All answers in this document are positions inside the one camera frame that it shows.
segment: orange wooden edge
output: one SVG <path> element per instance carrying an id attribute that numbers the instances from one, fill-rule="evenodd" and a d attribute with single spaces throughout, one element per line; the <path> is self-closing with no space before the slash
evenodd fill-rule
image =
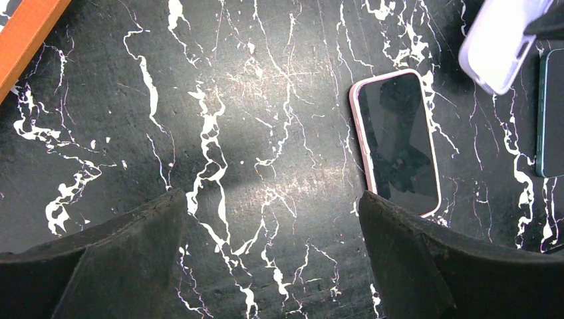
<path id="1" fill-rule="evenodd" d="M 0 32 L 0 101 L 17 82 L 71 0 L 23 0 Z"/>

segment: lavender phone case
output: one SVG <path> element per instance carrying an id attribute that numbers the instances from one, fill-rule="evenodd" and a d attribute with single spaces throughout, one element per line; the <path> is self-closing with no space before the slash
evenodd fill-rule
<path id="1" fill-rule="evenodd" d="M 490 94 L 505 94 L 513 84 L 534 36 L 526 26 L 553 0 L 486 0 L 458 55 L 462 70 Z"/>

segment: pink phone frame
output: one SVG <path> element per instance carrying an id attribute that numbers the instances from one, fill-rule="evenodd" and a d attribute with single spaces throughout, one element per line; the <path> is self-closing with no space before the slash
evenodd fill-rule
<path id="1" fill-rule="evenodd" d="M 370 157 L 370 148 L 368 147 L 368 144 L 366 142 L 366 139 L 364 138 L 366 136 L 366 132 L 364 130 L 364 122 L 362 121 L 362 116 L 360 115 L 360 106 L 358 105 L 358 92 L 360 90 L 360 88 L 362 88 L 364 85 L 368 84 L 368 83 L 373 83 L 373 82 L 378 82 L 381 80 L 388 80 L 389 78 L 394 78 L 396 76 L 400 76 L 400 75 L 404 75 L 404 74 L 415 74 L 417 76 L 417 79 L 419 79 L 419 83 L 420 83 L 420 87 L 421 87 L 421 96 L 425 97 L 425 92 L 423 91 L 423 85 L 422 85 L 422 80 L 421 80 L 421 75 L 419 74 L 419 72 L 417 72 L 416 70 L 412 70 L 412 69 L 406 69 L 406 70 L 400 70 L 400 71 L 396 71 L 396 72 L 392 72 L 392 73 L 388 73 L 388 74 L 383 74 L 380 76 L 375 76 L 373 78 L 367 78 L 366 80 L 362 80 L 359 81 L 357 83 L 355 83 L 352 87 L 351 90 L 349 91 L 349 100 L 351 102 L 351 108 L 352 108 L 352 116 L 354 118 L 354 124 L 356 126 L 356 134 L 358 136 L 358 141 L 360 142 L 360 150 L 362 152 L 362 161 L 364 162 L 364 172 L 366 174 L 366 184 L 368 184 L 368 190 L 378 194 L 378 191 L 376 189 L 376 181 L 375 181 L 375 177 L 374 177 L 374 163 L 372 162 L 372 158 Z M 438 169 L 437 169 L 437 159 L 435 156 L 435 147 L 434 147 L 434 143 L 433 143 L 433 135 L 431 134 L 431 130 L 430 130 L 430 125 L 429 125 L 429 110 L 427 109 L 426 105 L 424 107 L 425 109 L 425 117 L 427 119 L 427 132 L 429 133 L 429 140 L 431 142 L 431 154 L 432 154 L 432 159 L 433 159 L 433 165 L 434 165 L 434 169 L 435 169 L 435 178 L 437 181 L 437 194 L 438 194 L 438 200 L 437 200 L 437 206 L 435 207 L 435 209 L 433 209 L 432 211 L 426 212 L 421 214 L 421 217 L 427 217 L 427 216 L 431 216 L 433 214 L 435 214 L 435 212 L 437 212 L 437 210 L 440 207 L 440 204 L 442 202 L 442 197 L 441 197 L 441 192 L 440 192 L 440 182 L 439 182 L 439 175 L 438 175 Z"/>

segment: black object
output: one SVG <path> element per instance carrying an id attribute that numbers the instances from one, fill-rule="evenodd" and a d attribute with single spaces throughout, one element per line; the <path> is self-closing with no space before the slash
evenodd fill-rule
<path id="1" fill-rule="evenodd" d="M 564 314 L 564 258 L 479 241 L 368 191 L 358 214 L 388 318 Z"/>
<path id="2" fill-rule="evenodd" d="M 564 5 L 556 5 L 531 22 L 523 34 L 536 35 L 538 40 L 564 40 Z"/>
<path id="3" fill-rule="evenodd" d="M 186 194 L 18 255 L 0 256 L 0 318 L 160 318 Z"/>

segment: marble pattern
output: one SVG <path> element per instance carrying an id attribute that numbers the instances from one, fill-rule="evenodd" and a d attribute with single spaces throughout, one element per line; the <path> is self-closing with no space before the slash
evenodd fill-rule
<path id="1" fill-rule="evenodd" d="M 562 243 L 557 179 L 534 174 L 536 44 L 511 91 L 458 67 L 462 0 L 73 1 L 0 109 L 3 250 L 102 223 L 174 187 L 190 227 L 173 318 L 384 315 L 358 224 L 347 93 L 424 81 L 443 202 L 495 244 Z"/>

